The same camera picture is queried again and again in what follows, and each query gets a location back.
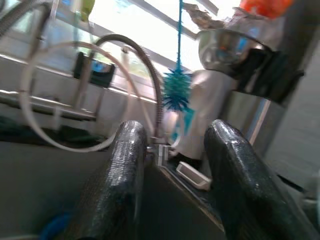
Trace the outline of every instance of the plastic bag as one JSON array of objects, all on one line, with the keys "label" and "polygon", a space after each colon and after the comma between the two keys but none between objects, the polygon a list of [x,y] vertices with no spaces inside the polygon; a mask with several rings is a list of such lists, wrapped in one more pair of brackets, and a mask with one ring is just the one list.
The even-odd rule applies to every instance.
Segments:
[{"label": "plastic bag", "polygon": [[278,49],[284,34],[284,17],[270,19],[250,14],[240,7],[234,9],[234,16],[226,23],[226,29],[253,37],[272,50]]},{"label": "plastic bag", "polygon": [[213,20],[207,11],[199,10],[196,4],[183,3],[183,9],[200,30],[220,29],[225,26],[223,21]]},{"label": "plastic bag", "polygon": [[275,19],[284,14],[292,3],[293,0],[242,0],[240,8],[249,13]]}]

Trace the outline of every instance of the wall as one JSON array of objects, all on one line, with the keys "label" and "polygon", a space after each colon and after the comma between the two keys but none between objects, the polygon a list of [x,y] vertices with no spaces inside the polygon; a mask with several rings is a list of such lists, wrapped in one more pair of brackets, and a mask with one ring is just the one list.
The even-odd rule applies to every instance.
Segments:
[{"label": "wall", "polygon": [[303,187],[320,169],[320,43],[265,157],[278,174]]},{"label": "wall", "polygon": [[288,69],[279,87],[271,93],[275,98],[278,98],[282,92],[279,89],[286,88],[294,71],[304,70],[307,67],[320,39],[319,25],[320,1],[294,0],[285,13],[283,40],[279,46],[279,50],[288,56]]}]

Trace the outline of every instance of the stainless steel bowl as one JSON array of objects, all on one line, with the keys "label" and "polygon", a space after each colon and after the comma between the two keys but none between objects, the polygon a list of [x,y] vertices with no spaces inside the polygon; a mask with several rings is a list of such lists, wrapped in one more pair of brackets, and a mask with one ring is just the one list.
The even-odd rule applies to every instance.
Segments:
[{"label": "stainless steel bowl", "polygon": [[248,56],[250,49],[271,49],[243,33],[227,29],[200,31],[197,34],[199,58],[207,70],[223,64],[232,69],[239,66]]}]

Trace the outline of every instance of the white tube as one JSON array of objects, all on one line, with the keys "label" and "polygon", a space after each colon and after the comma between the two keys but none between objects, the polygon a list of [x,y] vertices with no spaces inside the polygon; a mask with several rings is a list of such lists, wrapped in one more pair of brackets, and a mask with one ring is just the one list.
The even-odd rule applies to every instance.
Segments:
[{"label": "white tube", "polygon": [[76,153],[95,152],[95,151],[99,151],[101,149],[104,149],[104,148],[108,147],[113,142],[116,133],[114,133],[110,138],[108,138],[104,142],[102,142],[100,144],[97,144],[95,146],[92,146],[92,147],[71,148],[71,147],[67,147],[67,146],[61,145],[58,142],[56,142],[53,139],[51,139],[41,129],[41,127],[39,126],[39,124],[36,121],[35,116],[33,114],[31,101],[30,101],[30,88],[31,88],[31,83],[32,83],[32,75],[33,75],[34,68],[36,67],[36,64],[38,62],[38,59],[40,57],[43,57],[44,55],[50,53],[54,49],[64,48],[64,47],[72,47],[75,44],[78,44],[78,46],[82,47],[82,48],[89,48],[89,49],[91,49],[91,50],[93,50],[93,51],[95,51],[97,53],[102,54],[106,58],[110,59],[113,63],[115,63],[119,67],[119,69],[123,72],[125,78],[131,83],[131,86],[132,86],[133,91],[135,92],[135,94],[138,97],[140,96],[139,93],[138,93],[138,90],[137,90],[133,80],[131,79],[128,71],[126,70],[126,68],[116,58],[114,58],[111,54],[109,54],[108,52],[102,50],[100,47],[98,47],[96,45],[93,45],[93,44],[90,44],[90,43],[71,41],[71,42],[64,42],[64,43],[60,43],[60,44],[57,44],[57,45],[53,45],[53,46],[50,46],[50,47],[45,48],[45,49],[41,49],[31,58],[29,64],[24,68],[24,70],[22,72],[22,78],[21,78],[21,81],[20,81],[20,90],[19,90],[20,107],[21,107],[22,112],[24,114],[24,117],[26,118],[26,120],[27,120],[28,124],[30,125],[30,127],[42,139],[44,139],[48,143],[52,144],[53,146],[55,146],[57,148],[60,148],[60,149],[63,149],[63,150],[76,152]]},{"label": "white tube", "polygon": [[[129,65],[129,53],[125,52],[125,51],[121,51],[121,57],[122,57],[122,64],[125,67],[125,69],[127,70],[128,73],[130,73],[130,65]],[[129,119],[129,111],[130,111],[130,107],[132,106],[132,100],[133,98],[131,97],[131,93],[132,93],[132,86],[130,84],[129,81],[127,81],[127,93],[128,93],[128,100],[127,100],[127,105],[128,105],[128,111],[127,111],[127,116],[126,118]]]}]

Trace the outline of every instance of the string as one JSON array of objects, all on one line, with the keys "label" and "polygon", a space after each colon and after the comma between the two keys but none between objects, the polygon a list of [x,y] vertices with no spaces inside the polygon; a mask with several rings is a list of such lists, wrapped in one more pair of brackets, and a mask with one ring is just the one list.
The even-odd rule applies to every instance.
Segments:
[{"label": "string", "polygon": [[179,22],[178,22],[178,59],[176,61],[176,69],[181,70],[181,35],[182,35],[182,8],[183,8],[183,0],[179,0]]}]

